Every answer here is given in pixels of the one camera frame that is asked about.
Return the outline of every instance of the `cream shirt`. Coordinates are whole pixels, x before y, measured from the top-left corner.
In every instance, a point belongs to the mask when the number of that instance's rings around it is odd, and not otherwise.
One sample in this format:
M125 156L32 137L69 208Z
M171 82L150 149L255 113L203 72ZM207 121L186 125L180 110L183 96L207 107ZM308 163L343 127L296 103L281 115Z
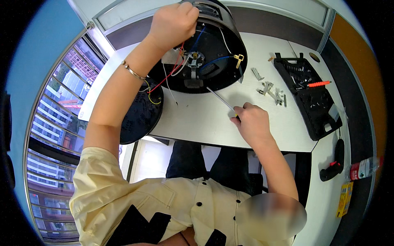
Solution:
M239 205L250 197L244 192L203 178L152 178L130 184L123 179L115 156L98 147L82 151L73 181L70 210L82 245L105 245L131 205L148 221L155 212L171 215L160 241L193 226L199 246L206 244L214 229L226 235L226 246L279 246L292 242L262 242L242 233L234 216Z

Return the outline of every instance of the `table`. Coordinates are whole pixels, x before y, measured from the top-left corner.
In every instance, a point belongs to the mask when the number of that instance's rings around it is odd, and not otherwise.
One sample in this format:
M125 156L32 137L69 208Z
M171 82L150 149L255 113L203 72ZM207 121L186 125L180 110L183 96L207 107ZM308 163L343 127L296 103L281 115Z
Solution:
M275 52L280 52L282 57L295 57L294 52L299 57L299 53L302 52L323 81L332 81L326 88L338 107L343 122L340 129L345 142L345 166L348 166L350 165L351 153L350 137L346 113L335 81L323 58L312 49L259 34L241 33L241 37L248 52L248 66L243 82L242 84L236 82L217 91L217 93L231 105L242 106L245 102L251 102L267 110L270 130L281 151L312 152L310 187L305 208L308 219L303 230L295 237L293 245L329 245L340 222L340 218L336 218L335 214L341 186L345 182L344 172L329 181L322 182L319 178L319 171L322 168L327 168L329 163L333 161L338 131L319 141L312 141L293 96L291 96L281 76L274 68L273 63L267 60ZM79 119L89 120L101 89L121 61L137 45L133 44L116 51L104 65L86 96L78 116ZM315 62L309 56L309 52L316 54L320 63ZM265 77L264 81L270 81L274 84L274 87L284 91L287 95L286 108L276 106L270 96L263 96L256 92L256 88L262 88L262 85L254 77L251 71L252 67L256 67L260 75ZM173 92L179 104L177 106L169 90L166 88L163 88L163 90L165 97L163 114L150 135L213 145L249 148L248 144L239 135L237 128L229 120L233 113L214 95L211 93L184 94Z

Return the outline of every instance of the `hand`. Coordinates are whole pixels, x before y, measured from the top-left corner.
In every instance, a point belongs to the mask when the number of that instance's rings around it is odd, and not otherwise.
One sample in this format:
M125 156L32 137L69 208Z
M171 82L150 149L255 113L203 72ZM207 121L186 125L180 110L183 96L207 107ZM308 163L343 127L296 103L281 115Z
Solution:
M163 6L154 14L146 38L165 53L194 35L198 15L189 2Z
M267 111L249 102L246 102L243 108L235 106L234 110L241 120L235 117L230 120L238 127L241 136L252 149L258 150L266 144L275 143L269 131Z

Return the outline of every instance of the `shirt pocket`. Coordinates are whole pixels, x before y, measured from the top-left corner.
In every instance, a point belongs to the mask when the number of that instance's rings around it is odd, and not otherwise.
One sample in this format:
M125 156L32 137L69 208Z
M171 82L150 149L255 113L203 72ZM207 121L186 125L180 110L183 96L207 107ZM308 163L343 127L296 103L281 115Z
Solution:
M138 188L135 192L148 195L149 198L152 198L161 205L164 205L166 209L169 209L171 207L176 195L176 192L174 190L170 189L168 186L162 183L148 183ZM141 207L144 203L146 203L148 197L145 198L140 204L138 204L138 207Z

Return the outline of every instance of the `leg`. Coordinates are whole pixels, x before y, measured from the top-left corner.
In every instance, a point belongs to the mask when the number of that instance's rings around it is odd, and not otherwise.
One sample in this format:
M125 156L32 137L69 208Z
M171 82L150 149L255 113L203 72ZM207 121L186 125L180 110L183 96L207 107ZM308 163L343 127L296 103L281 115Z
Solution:
M188 179L206 177L201 145L194 142L175 141L165 177Z
M247 150L222 147L211 168L210 178L236 191L251 194Z

